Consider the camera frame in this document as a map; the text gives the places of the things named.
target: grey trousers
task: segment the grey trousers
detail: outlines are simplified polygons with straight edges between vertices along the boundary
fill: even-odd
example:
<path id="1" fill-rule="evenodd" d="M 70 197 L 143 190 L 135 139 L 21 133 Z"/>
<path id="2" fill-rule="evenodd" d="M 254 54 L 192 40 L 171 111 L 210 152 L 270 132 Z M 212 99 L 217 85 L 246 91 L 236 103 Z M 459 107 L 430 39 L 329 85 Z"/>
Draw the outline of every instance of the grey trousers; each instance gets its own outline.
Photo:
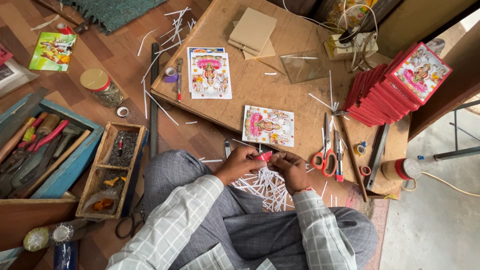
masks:
<path id="1" fill-rule="evenodd" d="M 185 150 L 156 155 L 144 171 L 147 216 L 173 189 L 211 173 Z M 377 246 L 375 227 L 354 209 L 332 207 L 330 210 L 353 246 L 358 269 L 363 269 Z M 180 269 L 218 243 L 235 269 L 255 270 L 265 258 L 278 270 L 308 269 L 296 212 L 262 212 L 260 197 L 230 186 L 224 188 L 169 269 Z"/>

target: wooden workbench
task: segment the wooden workbench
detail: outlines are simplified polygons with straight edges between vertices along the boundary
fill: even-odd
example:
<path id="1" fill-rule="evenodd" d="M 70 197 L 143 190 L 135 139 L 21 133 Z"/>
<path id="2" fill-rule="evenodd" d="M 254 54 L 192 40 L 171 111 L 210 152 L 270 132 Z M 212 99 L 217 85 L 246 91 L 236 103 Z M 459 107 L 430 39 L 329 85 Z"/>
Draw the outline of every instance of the wooden workbench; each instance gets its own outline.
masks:
<path id="1" fill-rule="evenodd" d="M 238 21 L 247 7 L 277 19 L 275 29 L 270 36 L 276 56 L 262 58 L 262 61 L 284 70 L 279 58 L 282 55 L 317 50 L 320 57 L 327 59 L 323 43 L 331 34 L 328 30 L 265 0 L 214 0 L 166 66 L 176 66 L 177 58 L 183 58 L 184 63 L 187 63 L 187 47 L 225 47 L 230 64 L 233 98 L 191 99 L 185 64 L 183 67 L 185 72 L 182 76 L 182 102 L 177 102 L 176 84 L 164 83 L 163 76 L 159 76 L 152 85 L 152 94 L 240 133 L 244 105 L 292 111 L 295 113 L 295 128 L 298 129 L 295 132 L 295 147 L 278 146 L 277 148 L 310 160 L 311 156 L 323 147 L 321 128 L 324 126 L 324 114 L 325 112 L 331 114 L 331 110 L 309 96 L 309 93 L 330 104 L 329 78 L 292 85 L 287 77 L 280 74 L 265 75 L 264 73 L 275 72 L 266 65 L 255 60 L 244 60 L 238 48 L 228 44 L 227 41 L 233 30 L 232 21 Z M 380 54 L 372 55 L 369 60 L 373 65 L 390 62 Z M 347 72 L 350 68 L 349 61 L 330 62 L 329 68 L 332 70 L 333 101 L 339 101 L 342 106 L 354 73 Z M 340 129 L 339 119 L 335 119 L 335 123 Z M 367 142 L 366 153 L 358 157 L 358 164 L 368 165 L 378 127 L 369 128 L 351 117 L 346 124 L 353 144 Z M 408 126 L 408 117 L 391 125 L 382 160 L 405 157 Z M 344 177 L 348 181 L 355 182 L 348 154 L 344 154 L 343 158 Z M 400 185 L 401 181 L 386 180 L 382 173 L 378 172 L 372 191 L 381 195 L 395 194 L 400 198 Z"/>

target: hand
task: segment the hand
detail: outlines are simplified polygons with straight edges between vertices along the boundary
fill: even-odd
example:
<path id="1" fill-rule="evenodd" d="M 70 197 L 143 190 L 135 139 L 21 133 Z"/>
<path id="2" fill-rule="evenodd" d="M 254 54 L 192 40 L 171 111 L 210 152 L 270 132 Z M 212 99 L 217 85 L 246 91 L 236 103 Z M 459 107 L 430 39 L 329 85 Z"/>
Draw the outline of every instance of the hand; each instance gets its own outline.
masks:
<path id="1" fill-rule="evenodd" d="M 305 161 L 293 153 L 282 151 L 273 154 L 268 169 L 283 176 L 285 188 L 290 195 L 310 186 Z"/>
<path id="2" fill-rule="evenodd" d="M 258 173 L 258 169 L 267 165 L 264 160 L 252 160 L 249 156 L 258 156 L 258 151 L 249 146 L 235 148 L 213 175 L 228 185 L 248 173 Z"/>

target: pink lotus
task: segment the pink lotus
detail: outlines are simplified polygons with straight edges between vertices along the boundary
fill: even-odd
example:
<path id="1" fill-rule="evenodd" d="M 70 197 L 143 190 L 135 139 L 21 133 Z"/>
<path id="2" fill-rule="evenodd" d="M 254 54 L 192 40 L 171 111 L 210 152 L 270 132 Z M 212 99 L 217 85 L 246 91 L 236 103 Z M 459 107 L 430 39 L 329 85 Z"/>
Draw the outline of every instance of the pink lotus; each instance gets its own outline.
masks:
<path id="1" fill-rule="evenodd" d="M 250 117 L 250 122 L 249 122 L 249 133 L 255 137 L 259 137 L 262 132 L 258 130 L 258 127 L 255 125 L 255 123 L 260 122 L 263 119 L 263 116 L 261 113 L 256 112 L 252 114 Z"/>
<path id="2" fill-rule="evenodd" d="M 197 60 L 197 65 L 200 68 L 205 68 L 205 67 L 208 66 L 208 64 L 210 64 L 215 69 L 219 69 L 222 66 L 220 61 L 217 60 L 217 59 L 199 59 L 199 60 Z"/>
<path id="3" fill-rule="evenodd" d="M 408 69 L 403 70 L 403 77 L 418 92 L 420 93 L 427 92 L 427 87 L 423 85 L 421 82 L 416 82 L 416 83 L 413 82 L 413 75 L 409 72 Z"/>

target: concrete floor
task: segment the concrete floor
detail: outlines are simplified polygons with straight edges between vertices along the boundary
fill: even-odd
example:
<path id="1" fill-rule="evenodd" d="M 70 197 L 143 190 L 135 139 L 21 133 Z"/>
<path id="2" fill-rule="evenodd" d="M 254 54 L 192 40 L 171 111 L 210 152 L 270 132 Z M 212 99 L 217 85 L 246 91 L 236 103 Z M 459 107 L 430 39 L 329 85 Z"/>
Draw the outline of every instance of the concrete floor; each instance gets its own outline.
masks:
<path id="1" fill-rule="evenodd" d="M 480 155 L 436 161 L 434 154 L 455 150 L 453 112 L 442 117 L 408 144 L 407 157 L 461 190 L 480 194 Z M 480 137 L 480 117 L 463 109 L 458 126 Z M 458 131 L 459 149 L 480 141 Z M 402 191 L 388 212 L 381 270 L 479 269 L 480 197 L 460 193 L 429 176 L 418 179 L 413 192 Z M 413 188 L 413 182 L 406 186 Z"/>

